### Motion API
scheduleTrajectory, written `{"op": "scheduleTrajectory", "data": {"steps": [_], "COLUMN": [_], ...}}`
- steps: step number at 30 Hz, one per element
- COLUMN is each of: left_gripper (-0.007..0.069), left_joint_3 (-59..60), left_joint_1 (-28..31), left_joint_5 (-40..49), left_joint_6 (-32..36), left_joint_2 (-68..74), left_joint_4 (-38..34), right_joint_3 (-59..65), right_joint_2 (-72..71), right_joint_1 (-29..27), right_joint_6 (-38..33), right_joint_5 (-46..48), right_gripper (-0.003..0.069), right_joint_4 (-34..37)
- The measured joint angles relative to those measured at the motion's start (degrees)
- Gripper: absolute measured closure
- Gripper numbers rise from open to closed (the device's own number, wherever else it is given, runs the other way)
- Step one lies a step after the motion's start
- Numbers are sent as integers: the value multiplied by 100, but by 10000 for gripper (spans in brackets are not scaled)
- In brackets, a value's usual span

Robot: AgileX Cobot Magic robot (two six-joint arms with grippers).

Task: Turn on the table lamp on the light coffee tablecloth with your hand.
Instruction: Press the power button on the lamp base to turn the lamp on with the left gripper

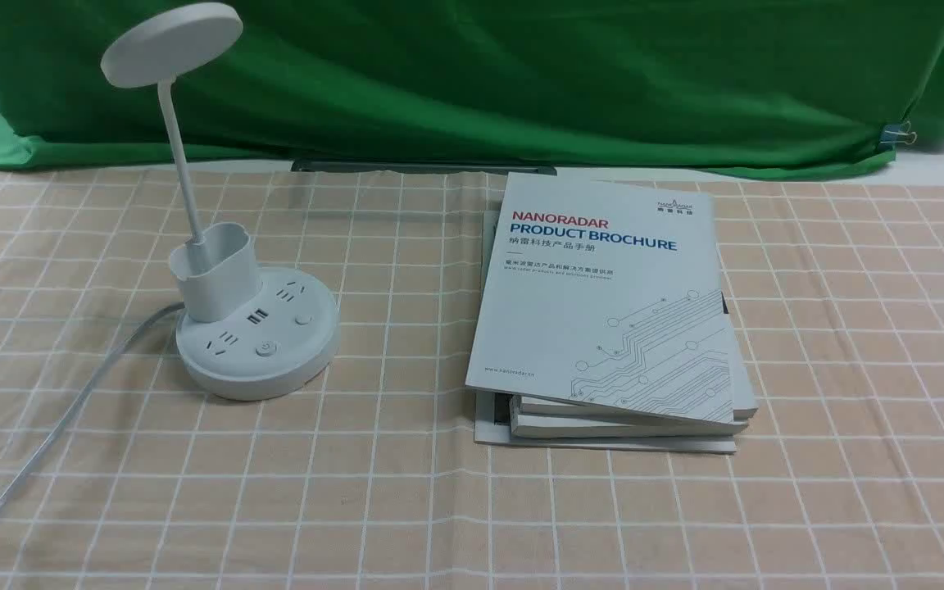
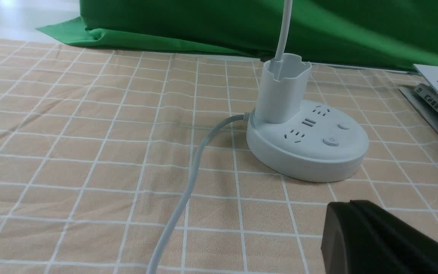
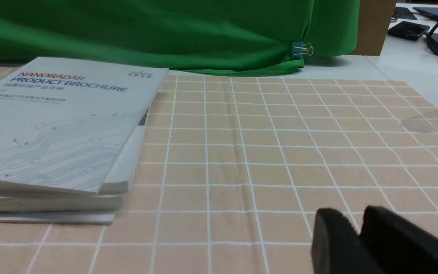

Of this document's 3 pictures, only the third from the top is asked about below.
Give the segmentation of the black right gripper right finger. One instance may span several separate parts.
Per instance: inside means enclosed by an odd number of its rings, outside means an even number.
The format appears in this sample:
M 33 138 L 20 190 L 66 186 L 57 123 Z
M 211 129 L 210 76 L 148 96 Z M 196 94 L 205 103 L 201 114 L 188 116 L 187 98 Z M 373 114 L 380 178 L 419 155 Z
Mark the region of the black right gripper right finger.
M 385 207 L 365 208 L 359 236 L 386 274 L 438 274 L 438 238 Z

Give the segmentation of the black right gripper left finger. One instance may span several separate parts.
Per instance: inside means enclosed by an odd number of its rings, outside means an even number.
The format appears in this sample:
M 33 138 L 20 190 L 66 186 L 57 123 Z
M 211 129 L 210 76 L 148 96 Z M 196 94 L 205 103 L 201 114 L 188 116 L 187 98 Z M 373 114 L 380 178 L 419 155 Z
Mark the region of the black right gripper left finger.
M 338 210 L 315 214 L 311 260 L 315 274 L 382 274 L 351 222 Z

